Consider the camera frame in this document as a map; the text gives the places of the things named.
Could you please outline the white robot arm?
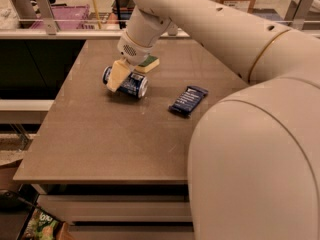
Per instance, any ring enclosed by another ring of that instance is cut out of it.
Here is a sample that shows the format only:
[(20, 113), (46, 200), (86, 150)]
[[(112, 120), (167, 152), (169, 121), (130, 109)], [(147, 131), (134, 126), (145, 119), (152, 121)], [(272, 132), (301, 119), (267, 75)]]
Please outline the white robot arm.
[(116, 91), (171, 24), (248, 88), (212, 106), (189, 146), (196, 240), (320, 240), (319, 41), (209, 0), (133, 0)]

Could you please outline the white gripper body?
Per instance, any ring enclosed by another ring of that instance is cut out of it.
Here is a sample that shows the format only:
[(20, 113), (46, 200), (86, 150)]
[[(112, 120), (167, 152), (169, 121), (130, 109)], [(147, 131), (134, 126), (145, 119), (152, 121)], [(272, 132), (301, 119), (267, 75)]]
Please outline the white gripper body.
[(132, 66), (143, 63), (152, 51), (151, 47), (146, 47), (135, 42), (127, 31), (122, 33), (117, 49), (120, 53), (120, 61)]

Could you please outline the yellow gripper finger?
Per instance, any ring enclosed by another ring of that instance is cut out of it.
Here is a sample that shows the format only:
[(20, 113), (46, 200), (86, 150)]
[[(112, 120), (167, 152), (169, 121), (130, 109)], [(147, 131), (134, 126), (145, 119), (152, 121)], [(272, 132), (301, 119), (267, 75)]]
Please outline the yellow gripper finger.
[(116, 60), (113, 63), (111, 72), (109, 74), (107, 88), (112, 92), (116, 92), (125, 79), (130, 75), (130, 73), (130, 64), (126, 59), (122, 58)]

